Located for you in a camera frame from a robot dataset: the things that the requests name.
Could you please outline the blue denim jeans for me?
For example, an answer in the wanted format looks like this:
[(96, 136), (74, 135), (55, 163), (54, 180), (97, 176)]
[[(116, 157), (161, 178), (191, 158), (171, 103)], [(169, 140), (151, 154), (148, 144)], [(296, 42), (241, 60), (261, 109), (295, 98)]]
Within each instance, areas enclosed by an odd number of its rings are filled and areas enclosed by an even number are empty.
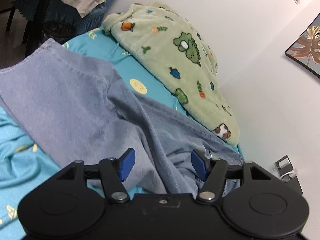
[(112, 64), (51, 39), (1, 70), (1, 106), (61, 167), (134, 149), (127, 189), (197, 194), (202, 181), (191, 164), (193, 150), (231, 165), (244, 161), (192, 118), (130, 90)]

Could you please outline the teal patterned bed sheet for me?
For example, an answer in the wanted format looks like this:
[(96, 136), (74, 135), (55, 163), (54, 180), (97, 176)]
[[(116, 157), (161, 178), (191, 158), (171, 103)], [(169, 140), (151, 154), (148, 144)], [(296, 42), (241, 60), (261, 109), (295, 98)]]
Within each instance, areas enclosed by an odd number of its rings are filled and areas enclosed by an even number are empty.
[[(178, 100), (101, 28), (80, 35), (63, 47), (112, 63), (131, 90), (186, 113)], [(56, 163), (1, 109), (1, 239), (24, 236), (16, 215), (18, 202), (58, 171)]]

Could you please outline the green cartoon fleece blanket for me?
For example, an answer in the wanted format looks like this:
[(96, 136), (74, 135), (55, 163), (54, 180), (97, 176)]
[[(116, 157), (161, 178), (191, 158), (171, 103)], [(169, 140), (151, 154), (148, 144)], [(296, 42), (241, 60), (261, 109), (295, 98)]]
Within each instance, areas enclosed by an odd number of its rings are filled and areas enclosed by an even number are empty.
[(217, 59), (195, 27), (163, 2), (107, 16), (105, 33), (176, 96), (196, 121), (235, 147), (240, 130), (216, 80)]

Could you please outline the black lined trash bin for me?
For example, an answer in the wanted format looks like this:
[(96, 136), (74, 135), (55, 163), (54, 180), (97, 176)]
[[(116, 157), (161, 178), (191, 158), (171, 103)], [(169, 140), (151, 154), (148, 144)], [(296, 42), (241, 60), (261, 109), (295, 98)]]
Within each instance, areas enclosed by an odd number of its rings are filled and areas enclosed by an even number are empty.
[(43, 24), (42, 42), (49, 38), (59, 44), (64, 44), (75, 36), (76, 28), (71, 24), (60, 21), (47, 21)]

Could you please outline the framed leaf picture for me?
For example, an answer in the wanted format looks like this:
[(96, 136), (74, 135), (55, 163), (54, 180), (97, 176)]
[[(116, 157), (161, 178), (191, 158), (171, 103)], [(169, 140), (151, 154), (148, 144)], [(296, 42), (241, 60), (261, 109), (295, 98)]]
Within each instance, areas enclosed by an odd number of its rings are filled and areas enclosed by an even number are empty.
[(285, 55), (319, 78), (319, 15), (285, 51)]

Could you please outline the black table leg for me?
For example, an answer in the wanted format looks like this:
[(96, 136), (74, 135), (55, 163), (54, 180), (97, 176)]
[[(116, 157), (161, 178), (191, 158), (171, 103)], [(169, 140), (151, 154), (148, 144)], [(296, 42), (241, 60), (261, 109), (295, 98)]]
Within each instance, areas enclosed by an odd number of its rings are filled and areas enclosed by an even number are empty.
[(30, 34), (27, 39), (25, 57), (31, 55), (39, 45), (42, 33), (42, 24), (45, 19), (51, 0), (39, 0), (33, 21), (31, 24)]

